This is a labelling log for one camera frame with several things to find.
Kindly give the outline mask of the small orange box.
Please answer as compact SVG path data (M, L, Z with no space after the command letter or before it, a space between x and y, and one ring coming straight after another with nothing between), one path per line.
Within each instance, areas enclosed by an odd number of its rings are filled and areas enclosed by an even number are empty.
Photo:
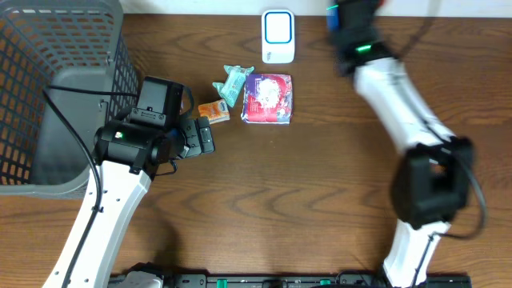
M230 120L229 107L224 99L201 104L198 106L198 112L201 117L206 117L210 124Z

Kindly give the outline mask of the mint green snack packet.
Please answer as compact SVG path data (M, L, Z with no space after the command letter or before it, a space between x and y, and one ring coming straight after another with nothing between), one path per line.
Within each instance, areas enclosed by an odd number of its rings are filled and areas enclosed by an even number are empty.
M212 86L216 89L219 96L226 101L227 105L233 108L247 77L254 71L254 67L243 68L240 66L224 65L223 68L227 73L226 81L213 82Z

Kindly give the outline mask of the purple red tissue pack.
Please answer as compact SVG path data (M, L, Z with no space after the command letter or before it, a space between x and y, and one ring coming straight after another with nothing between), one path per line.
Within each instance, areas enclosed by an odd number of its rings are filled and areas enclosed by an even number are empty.
M288 74L250 74L245 82L241 119L246 123L289 125L293 83Z

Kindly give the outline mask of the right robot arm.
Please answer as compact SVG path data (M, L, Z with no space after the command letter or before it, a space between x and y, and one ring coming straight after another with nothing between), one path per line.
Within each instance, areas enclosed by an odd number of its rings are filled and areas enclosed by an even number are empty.
M428 107L399 56L379 37L380 1L333 1L327 8L330 43L342 75L370 105L401 156L390 187L397 226L382 264L389 287L427 281L427 267L457 212L466 207L474 177L473 145L456 136Z

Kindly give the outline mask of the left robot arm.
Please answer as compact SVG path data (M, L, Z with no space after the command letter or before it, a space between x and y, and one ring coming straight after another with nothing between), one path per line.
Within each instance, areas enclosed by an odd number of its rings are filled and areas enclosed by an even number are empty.
M126 229L161 164L214 151L207 118L170 130L113 120L99 129L90 182L46 287L105 287Z

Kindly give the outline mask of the grey plastic mesh basket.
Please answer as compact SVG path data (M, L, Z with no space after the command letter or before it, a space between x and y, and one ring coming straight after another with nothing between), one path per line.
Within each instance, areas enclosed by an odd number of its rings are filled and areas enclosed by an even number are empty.
M1 192L79 198L96 131L136 103L118 0L1 4Z

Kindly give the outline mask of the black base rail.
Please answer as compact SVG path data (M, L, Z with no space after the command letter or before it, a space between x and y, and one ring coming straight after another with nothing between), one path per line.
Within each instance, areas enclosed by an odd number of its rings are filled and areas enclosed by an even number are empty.
M308 288L308 287L388 287L377 277L364 273L343 272L338 276L207 276L204 274L176 274L162 276L155 283L143 281L140 276L118 276L107 284L112 287L168 287L168 288Z

